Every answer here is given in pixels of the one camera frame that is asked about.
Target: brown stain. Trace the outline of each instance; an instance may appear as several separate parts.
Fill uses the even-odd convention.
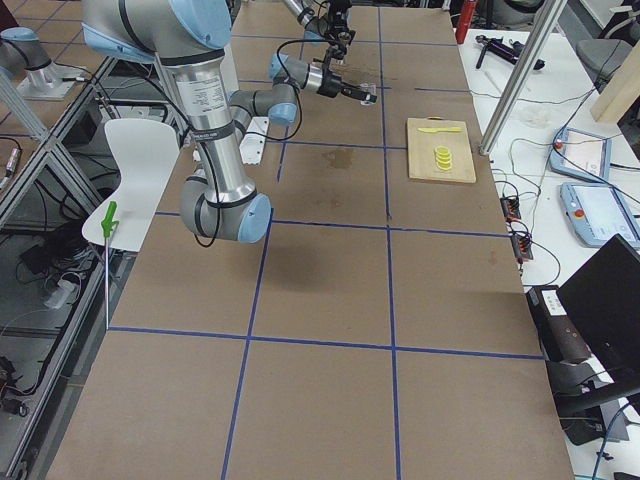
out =
[[[347,170],[353,165],[353,148],[338,147],[322,156],[327,159],[330,168]]]

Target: wooden cutting board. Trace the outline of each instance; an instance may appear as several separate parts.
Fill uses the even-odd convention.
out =
[[[460,127],[458,133],[423,133],[418,129]],[[407,119],[407,139],[409,150],[409,177],[419,180],[439,182],[475,183],[476,172],[469,145],[469,135],[465,122],[453,120],[429,120],[426,118]],[[452,154],[450,170],[441,170],[436,164],[435,148],[444,146]]]

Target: red fire extinguisher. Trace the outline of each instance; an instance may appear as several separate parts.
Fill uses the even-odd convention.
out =
[[[462,10],[460,11],[458,27],[456,28],[456,42],[458,45],[464,43],[464,38],[467,36],[467,30],[469,30],[469,25],[471,25],[473,12],[476,10],[477,3],[477,0],[464,0]]]

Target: blue joint cap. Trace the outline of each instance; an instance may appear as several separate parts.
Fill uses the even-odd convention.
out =
[[[130,62],[153,63],[155,61],[153,55],[149,55],[137,47],[105,35],[85,23],[82,24],[82,29],[84,30],[85,43],[96,52],[100,52],[108,57],[115,57]]]
[[[280,60],[282,60],[282,63],[286,62],[288,58],[289,55],[286,55],[284,53],[280,54]],[[271,57],[271,63],[269,64],[269,78],[271,80],[276,78],[276,75],[278,75],[278,73],[280,73],[280,70],[282,70],[282,63],[280,63],[280,61],[278,60],[278,54],[274,53]]]
[[[321,43],[324,42],[324,39],[320,35],[318,35],[315,32],[311,32],[309,30],[305,30],[304,31],[304,39],[305,40],[312,40],[311,44],[314,47],[317,47],[318,45],[320,45]]]
[[[295,103],[278,103],[269,109],[269,120],[276,125],[289,126],[298,113],[298,106]]]
[[[14,42],[35,42],[38,40],[36,33],[27,27],[7,28],[0,33],[3,40]]]
[[[231,40],[231,16],[225,0],[169,0],[184,29],[205,47],[218,50]]]
[[[256,243],[267,232],[271,220],[271,201],[263,193],[256,195],[251,200],[244,212],[240,228],[238,229],[238,241],[241,243]]]

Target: white chair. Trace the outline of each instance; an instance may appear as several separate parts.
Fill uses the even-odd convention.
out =
[[[100,222],[111,201],[118,224],[109,247],[139,252],[179,155],[176,133],[153,120],[123,118],[105,124],[109,148],[120,170],[120,185],[85,221],[82,235],[104,245]]]
[[[584,65],[589,76],[597,84],[607,83],[622,62],[631,53],[633,47],[624,40],[610,38],[615,32],[629,27],[629,37],[633,41],[640,39],[638,15],[631,7],[617,7],[614,13],[627,12],[628,18],[615,25],[604,38],[582,40],[576,45],[576,55]]]

